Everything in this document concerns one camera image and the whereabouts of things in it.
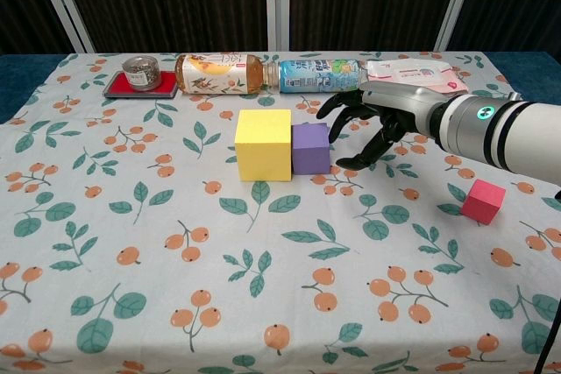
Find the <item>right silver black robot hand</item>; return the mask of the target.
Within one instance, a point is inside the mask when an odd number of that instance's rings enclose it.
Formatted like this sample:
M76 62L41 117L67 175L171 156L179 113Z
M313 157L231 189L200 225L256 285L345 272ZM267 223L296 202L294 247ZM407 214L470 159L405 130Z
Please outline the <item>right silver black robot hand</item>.
M344 108L330 128L330 143L337 140L344 126L354 118L368 120L377 116L380 119L381 129L362 152L336 162L344 169L360 171L375 163L409 132L437 138L435 121L445 103L445 97L428 88L369 81L353 91L336 93L324 103L316 117L323 119L334 109Z

